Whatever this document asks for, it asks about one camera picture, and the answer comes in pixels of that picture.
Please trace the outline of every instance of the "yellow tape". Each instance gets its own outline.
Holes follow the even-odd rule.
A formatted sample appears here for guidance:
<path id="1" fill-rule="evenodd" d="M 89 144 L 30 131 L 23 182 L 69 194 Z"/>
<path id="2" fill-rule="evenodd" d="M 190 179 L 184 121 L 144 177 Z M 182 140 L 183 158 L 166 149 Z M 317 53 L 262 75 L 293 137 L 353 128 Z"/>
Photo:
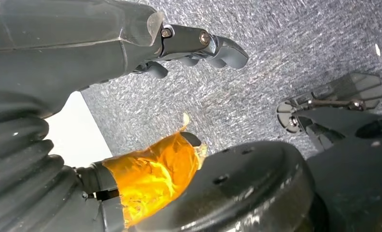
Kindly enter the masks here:
<path id="1" fill-rule="evenodd" d="M 103 160 L 120 192 L 126 228 L 178 198 L 201 167 L 207 147 L 197 149 L 181 136 L 184 127 L 143 151 Z"/>

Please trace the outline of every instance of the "gray carpet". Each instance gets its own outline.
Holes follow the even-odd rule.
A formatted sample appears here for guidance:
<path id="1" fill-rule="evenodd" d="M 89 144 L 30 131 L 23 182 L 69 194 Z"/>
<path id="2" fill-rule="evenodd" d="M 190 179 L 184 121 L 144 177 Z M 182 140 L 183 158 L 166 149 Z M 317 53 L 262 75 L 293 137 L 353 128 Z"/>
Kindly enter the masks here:
<path id="1" fill-rule="evenodd" d="M 176 131 L 182 114 L 210 154 L 255 140 L 282 140 L 309 157 L 304 135 L 282 130 L 284 98 L 348 72 L 382 77 L 382 0 L 150 0 L 166 22 L 229 37 L 249 54 L 241 70 L 165 66 L 167 78 L 129 75 L 83 96 L 113 155 L 142 149 Z M 376 54 L 375 44 L 381 55 Z M 382 113 L 380 104 L 378 113 Z"/>

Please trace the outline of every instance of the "white wall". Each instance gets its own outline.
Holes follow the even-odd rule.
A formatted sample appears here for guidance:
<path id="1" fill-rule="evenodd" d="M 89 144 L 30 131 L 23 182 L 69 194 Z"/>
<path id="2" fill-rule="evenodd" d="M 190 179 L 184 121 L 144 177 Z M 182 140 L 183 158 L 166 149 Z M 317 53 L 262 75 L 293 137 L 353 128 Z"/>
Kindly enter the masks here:
<path id="1" fill-rule="evenodd" d="M 50 154 L 61 155 L 66 165 L 86 167 L 112 156 L 80 92 L 72 93 L 61 112 L 46 121 L 46 138 L 54 143 Z"/>

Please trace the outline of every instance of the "hole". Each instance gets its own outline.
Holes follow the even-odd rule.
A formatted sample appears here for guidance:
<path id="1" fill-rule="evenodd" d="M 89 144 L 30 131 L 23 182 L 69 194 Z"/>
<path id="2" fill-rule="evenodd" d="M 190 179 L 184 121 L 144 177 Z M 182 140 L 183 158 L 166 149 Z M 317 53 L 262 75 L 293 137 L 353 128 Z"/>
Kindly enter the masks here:
<path id="1" fill-rule="evenodd" d="M 226 174 L 226 175 L 222 175 L 216 179 L 213 180 L 213 184 L 214 185 L 220 185 L 222 183 L 224 183 L 225 181 L 227 181 L 229 178 L 229 176 Z"/>
<path id="2" fill-rule="evenodd" d="M 251 153 L 253 150 L 254 150 L 253 148 L 250 148 L 250 149 L 244 150 L 244 151 L 242 151 L 242 155 L 246 155 L 246 154 L 249 154 L 249 153 Z"/>

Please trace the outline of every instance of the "screw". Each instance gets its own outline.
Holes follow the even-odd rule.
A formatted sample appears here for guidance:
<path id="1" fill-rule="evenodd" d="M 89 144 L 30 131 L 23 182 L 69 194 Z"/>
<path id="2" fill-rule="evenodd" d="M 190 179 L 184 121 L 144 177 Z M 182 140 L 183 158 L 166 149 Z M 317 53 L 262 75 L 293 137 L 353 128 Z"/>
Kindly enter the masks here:
<path id="1" fill-rule="evenodd" d="M 162 35 L 162 38 L 168 38 L 168 37 L 171 37 L 172 32 L 170 29 L 164 28 L 161 30 L 161 35 Z"/>
<path id="2" fill-rule="evenodd" d="M 199 35 L 199 40 L 201 41 L 201 44 L 208 45 L 209 42 L 211 41 L 211 37 L 206 31 L 202 31 L 201 34 Z"/>
<path id="3" fill-rule="evenodd" d="M 289 124 L 292 126 L 292 127 L 296 127 L 297 125 L 298 125 L 298 121 L 297 121 L 297 118 L 295 118 L 295 117 L 290 117 L 289 118 Z"/>

